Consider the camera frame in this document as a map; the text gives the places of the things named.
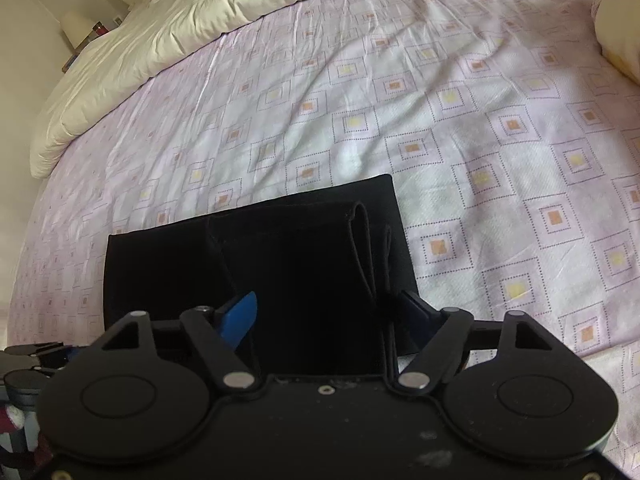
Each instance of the patterned bed sheet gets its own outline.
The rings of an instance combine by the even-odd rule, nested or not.
[[[102,332],[111,233],[391,173],[421,295],[590,355],[621,403],[607,453],[640,478],[640,88],[592,1],[307,0],[207,45],[66,151],[10,344]]]

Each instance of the bed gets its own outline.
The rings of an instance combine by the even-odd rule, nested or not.
[[[59,150],[10,344],[101,334],[109,234],[391,173],[421,296],[523,309],[587,359],[640,478],[640,87],[592,3],[304,0],[205,44]]]

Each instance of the silver rivet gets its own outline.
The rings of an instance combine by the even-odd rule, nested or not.
[[[255,383],[255,377],[248,372],[230,372],[222,378],[229,388],[245,389]]]
[[[51,473],[51,480],[74,480],[66,471],[54,471]]]
[[[405,388],[411,388],[412,390],[421,390],[425,388],[431,379],[427,374],[422,372],[405,372],[398,377],[398,383]]]
[[[323,384],[318,388],[318,393],[320,395],[333,395],[335,393],[335,388],[328,384]]]

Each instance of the mattress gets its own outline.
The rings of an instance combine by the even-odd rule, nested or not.
[[[640,478],[640,87],[592,2],[306,0],[208,44],[62,156],[10,344],[101,333],[111,233],[390,173],[421,296],[523,309],[586,357],[620,399],[607,455]]]

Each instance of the black folded cloth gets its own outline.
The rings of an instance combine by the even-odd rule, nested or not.
[[[251,290],[253,351],[238,352],[260,373],[378,374],[394,337],[411,350],[392,324],[390,298],[417,287],[391,177],[109,238],[106,328],[131,310],[177,319]]]

